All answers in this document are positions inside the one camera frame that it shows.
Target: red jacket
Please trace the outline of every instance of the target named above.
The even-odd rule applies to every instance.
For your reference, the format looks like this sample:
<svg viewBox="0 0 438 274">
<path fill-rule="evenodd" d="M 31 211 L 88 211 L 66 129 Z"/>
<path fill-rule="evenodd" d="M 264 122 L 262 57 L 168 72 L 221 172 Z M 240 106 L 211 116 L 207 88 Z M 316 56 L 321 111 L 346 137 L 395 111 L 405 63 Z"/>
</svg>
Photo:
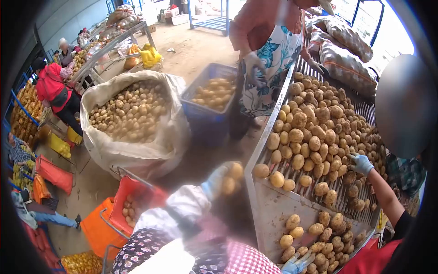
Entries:
<svg viewBox="0 0 438 274">
<path fill-rule="evenodd" d="M 44 99 L 47 99 L 48 101 L 52 101 L 56 95 L 58 95 L 61 90 L 65 88 L 65 84 L 62 81 L 60 72 L 61 66 L 56 63 L 45 66 L 44 69 L 39 72 L 39 80 L 35 86 L 38 100 L 43 101 Z M 53 112 L 60 112 L 70 99 L 70 96 L 71 90 L 68 90 L 67 100 L 65 103 L 61 107 L 52 107 Z"/>
</svg>

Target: white hat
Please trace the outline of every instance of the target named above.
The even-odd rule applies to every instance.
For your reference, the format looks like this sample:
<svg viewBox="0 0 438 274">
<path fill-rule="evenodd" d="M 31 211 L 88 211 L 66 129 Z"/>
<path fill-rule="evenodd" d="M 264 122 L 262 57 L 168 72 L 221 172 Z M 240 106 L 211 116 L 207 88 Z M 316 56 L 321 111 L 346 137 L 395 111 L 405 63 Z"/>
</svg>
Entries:
<svg viewBox="0 0 438 274">
<path fill-rule="evenodd" d="M 333 10 L 332 4 L 330 2 L 332 0 L 318 0 L 321 7 L 330 15 L 335 16 L 335 11 Z"/>
<path fill-rule="evenodd" d="M 68 44 L 67 40 L 64 37 L 59 40 L 58 46 L 61 47 L 62 44 Z"/>
</svg>

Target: plaid shirt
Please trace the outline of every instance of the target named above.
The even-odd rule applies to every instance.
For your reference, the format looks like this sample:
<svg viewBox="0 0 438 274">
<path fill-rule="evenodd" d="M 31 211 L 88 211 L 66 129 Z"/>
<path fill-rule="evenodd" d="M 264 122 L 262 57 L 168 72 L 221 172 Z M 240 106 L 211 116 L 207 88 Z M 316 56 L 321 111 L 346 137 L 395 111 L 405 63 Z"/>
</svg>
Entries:
<svg viewBox="0 0 438 274">
<path fill-rule="evenodd" d="M 401 159 L 390 154 L 386 159 L 388 183 L 397 184 L 409 197 L 413 198 L 426 179 L 426 169 L 417 158 Z"/>
</svg>

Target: blue glove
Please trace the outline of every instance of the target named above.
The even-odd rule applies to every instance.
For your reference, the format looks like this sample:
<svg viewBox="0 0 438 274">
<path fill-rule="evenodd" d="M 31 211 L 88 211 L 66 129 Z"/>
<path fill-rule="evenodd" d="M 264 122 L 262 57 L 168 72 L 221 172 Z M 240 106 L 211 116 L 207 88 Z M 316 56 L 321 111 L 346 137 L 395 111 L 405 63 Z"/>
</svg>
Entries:
<svg viewBox="0 0 438 274">
<path fill-rule="evenodd" d="M 365 177 L 368 176 L 368 173 L 370 173 L 371 169 L 374 168 L 368 157 L 365 155 L 360 155 L 356 152 L 353 152 L 347 156 L 356 163 L 356 165 L 353 165 L 350 168 L 355 172 L 362 173 L 365 175 Z"/>
<path fill-rule="evenodd" d="M 213 171 L 206 182 L 201 184 L 202 191 L 210 202 L 220 196 L 223 178 L 228 173 L 233 163 L 233 161 L 223 163 L 220 167 Z"/>
<path fill-rule="evenodd" d="M 315 260 L 315 253 L 312 253 L 311 250 L 307 251 L 307 253 L 298 260 L 299 256 L 300 253 L 295 252 L 295 254 L 281 268 L 281 272 L 283 274 L 298 274 Z"/>
</svg>

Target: large white sack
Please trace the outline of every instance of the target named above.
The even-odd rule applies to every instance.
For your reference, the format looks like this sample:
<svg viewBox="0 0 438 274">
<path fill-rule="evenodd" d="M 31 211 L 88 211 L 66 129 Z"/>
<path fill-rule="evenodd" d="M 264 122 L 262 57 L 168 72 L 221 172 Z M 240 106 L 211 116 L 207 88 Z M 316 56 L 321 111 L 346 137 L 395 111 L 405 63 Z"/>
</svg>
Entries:
<svg viewBox="0 0 438 274">
<path fill-rule="evenodd" d="M 91 126 L 88 113 L 93 108 L 106 104 L 132 83 L 146 79 L 162 82 L 172 100 L 172 109 L 161 116 L 152 143 L 116 142 Z M 84 144 L 91 158 L 116 178 L 120 178 L 116 174 L 117 167 L 124 167 L 143 179 L 159 178 L 172 171 L 181 161 L 190 140 L 189 125 L 179 99 L 184 88 L 185 81 L 181 77 L 156 71 L 122 73 L 89 88 L 82 95 L 80 112 Z"/>
</svg>

